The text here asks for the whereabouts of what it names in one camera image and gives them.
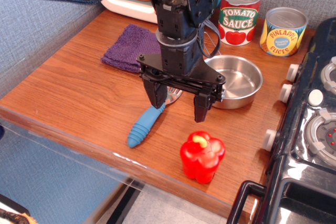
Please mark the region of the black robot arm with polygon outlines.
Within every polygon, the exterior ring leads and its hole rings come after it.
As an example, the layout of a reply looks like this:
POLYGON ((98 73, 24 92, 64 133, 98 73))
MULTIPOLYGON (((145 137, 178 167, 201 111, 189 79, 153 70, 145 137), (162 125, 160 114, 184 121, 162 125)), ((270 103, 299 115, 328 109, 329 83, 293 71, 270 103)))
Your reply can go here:
POLYGON ((205 51, 204 28, 219 34, 210 21, 214 0, 150 0, 157 17, 156 39, 159 54, 140 54, 140 77, 151 104, 160 108, 167 87, 194 94, 196 122, 205 121, 208 110, 224 97, 226 81, 205 63, 220 48, 217 43, 211 53, 205 51))

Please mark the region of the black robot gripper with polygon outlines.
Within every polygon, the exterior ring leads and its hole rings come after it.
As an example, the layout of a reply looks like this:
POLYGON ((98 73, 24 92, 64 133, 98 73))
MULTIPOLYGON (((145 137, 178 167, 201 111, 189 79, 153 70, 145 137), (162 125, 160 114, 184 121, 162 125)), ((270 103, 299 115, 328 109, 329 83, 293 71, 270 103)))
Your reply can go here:
POLYGON ((155 33, 159 54, 140 54, 139 74, 148 98, 156 109, 165 102, 167 86, 195 94, 195 122, 205 121, 212 102, 224 98, 225 77, 205 63, 204 30, 196 29, 184 39, 155 33))

